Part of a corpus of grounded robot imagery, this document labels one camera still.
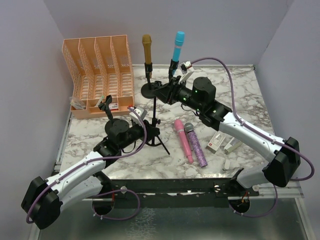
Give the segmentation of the black mini tripod stand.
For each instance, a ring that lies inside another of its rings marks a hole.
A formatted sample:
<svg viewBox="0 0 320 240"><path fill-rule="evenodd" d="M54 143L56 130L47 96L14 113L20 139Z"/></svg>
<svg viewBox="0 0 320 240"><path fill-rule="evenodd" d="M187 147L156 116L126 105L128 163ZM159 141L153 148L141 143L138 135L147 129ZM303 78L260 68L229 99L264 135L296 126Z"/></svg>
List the black mini tripod stand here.
<svg viewBox="0 0 320 240"><path fill-rule="evenodd" d="M152 118L151 118L151 125L153 127L157 127L158 125L161 123L161 120L157 118L156 116L156 108L157 108L157 98L154 97L153 99L153 106L152 106ZM163 141L160 138L160 135L155 137L152 141L150 141L149 143L147 143L148 146L150 147L158 147L158 146L162 146L164 148L164 150L166 151L166 153L168 155L170 155L169 150L167 149L167 147L165 146L165 144L163 143Z"/></svg>

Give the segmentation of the black mic stand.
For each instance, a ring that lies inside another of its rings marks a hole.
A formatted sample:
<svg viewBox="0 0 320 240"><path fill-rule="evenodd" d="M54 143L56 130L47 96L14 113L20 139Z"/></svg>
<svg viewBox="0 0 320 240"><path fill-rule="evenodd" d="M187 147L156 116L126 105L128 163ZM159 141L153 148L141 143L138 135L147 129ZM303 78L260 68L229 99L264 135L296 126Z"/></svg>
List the black mic stand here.
<svg viewBox="0 0 320 240"><path fill-rule="evenodd" d="M177 70L179 65L179 61L174 61L173 59L171 59L170 61L170 66L169 66L169 70L168 70L168 80L169 80L169 84L172 82L177 82L178 79L176 77L174 77L175 71Z"/></svg>
<svg viewBox="0 0 320 240"><path fill-rule="evenodd" d="M162 82L158 80L151 82L151 73L153 71L152 63L144 63L144 67L147 83L141 87L141 94L146 99L153 99L155 97L154 90L160 88L162 86Z"/></svg>
<svg viewBox="0 0 320 240"><path fill-rule="evenodd" d="M110 109L110 104L112 103L112 96L107 95L104 102L98 105L98 108L106 113L108 122L105 124L104 130L107 135L116 136L126 130L127 123L119 118L114 118Z"/></svg>

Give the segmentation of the pink microphone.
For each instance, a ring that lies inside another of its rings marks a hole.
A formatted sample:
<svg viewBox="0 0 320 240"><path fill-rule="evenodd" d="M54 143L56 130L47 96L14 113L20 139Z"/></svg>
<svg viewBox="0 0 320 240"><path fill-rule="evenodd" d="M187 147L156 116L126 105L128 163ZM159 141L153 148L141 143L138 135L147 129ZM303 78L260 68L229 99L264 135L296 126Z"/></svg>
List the pink microphone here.
<svg viewBox="0 0 320 240"><path fill-rule="evenodd" d="M194 162L193 157L192 157L192 151L190 149L190 145L187 140L185 130L184 130L184 125L183 125L182 121L180 119L176 119L174 121L174 127L175 127L177 134L178 134L184 155L187 158L188 162L190 164L192 164Z"/></svg>

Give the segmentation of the gold microphone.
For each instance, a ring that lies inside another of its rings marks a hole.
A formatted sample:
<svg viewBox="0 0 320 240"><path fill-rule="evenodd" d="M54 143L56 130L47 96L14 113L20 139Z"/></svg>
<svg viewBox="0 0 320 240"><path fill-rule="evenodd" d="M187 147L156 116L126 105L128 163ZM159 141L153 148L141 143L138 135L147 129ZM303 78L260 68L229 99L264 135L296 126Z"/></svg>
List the gold microphone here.
<svg viewBox="0 0 320 240"><path fill-rule="evenodd" d="M142 45L144 50L144 67L146 76L151 78L153 71L152 55L151 55L151 45L152 39L149 34L144 34L142 36Z"/></svg>

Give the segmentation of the blue microphone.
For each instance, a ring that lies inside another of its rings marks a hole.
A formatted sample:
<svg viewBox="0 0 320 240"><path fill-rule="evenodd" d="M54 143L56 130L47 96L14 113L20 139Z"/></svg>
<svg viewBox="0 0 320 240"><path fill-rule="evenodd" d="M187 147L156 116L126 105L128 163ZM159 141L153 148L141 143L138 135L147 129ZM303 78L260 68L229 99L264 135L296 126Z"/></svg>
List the blue microphone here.
<svg viewBox="0 0 320 240"><path fill-rule="evenodd" d="M173 50L173 55L172 59L174 61L179 61L180 59L180 54L182 50L182 46L184 44L185 40L185 33L183 31L178 31L175 36L174 40L174 50Z"/></svg>

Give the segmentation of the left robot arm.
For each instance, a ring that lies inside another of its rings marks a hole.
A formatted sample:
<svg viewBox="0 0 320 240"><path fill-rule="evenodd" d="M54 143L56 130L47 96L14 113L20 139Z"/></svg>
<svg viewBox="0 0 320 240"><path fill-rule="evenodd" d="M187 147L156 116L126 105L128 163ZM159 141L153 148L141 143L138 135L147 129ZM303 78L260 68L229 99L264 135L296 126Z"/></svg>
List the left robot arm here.
<svg viewBox="0 0 320 240"><path fill-rule="evenodd" d="M102 172L118 159L138 153L160 129L147 120L128 123L114 119L105 125L106 137L81 161L54 176L34 178L22 200L26 222L43 230L54 223L61 212L89 198L113 196L120 192Z"/></svg>

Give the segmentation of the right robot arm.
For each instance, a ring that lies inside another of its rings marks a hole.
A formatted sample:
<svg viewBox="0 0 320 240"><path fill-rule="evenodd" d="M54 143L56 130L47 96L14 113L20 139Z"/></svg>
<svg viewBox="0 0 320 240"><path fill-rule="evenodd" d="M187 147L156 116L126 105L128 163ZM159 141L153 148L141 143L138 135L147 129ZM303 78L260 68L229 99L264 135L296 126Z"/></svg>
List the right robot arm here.
<svg viewBox="0 0 320 240"><path fill-rule="evenodd" d="M152 92L165 104L180 102L197 111L204 125L238 139L267 161L265 164L243 169L232 178L234 184L244 189L265 183L284 188L301 163L296 139L290 137L285 140L240 118L215 99L216 87L207 77L197 77L191 89L173 77L169 83L155 87Z"/></svg>

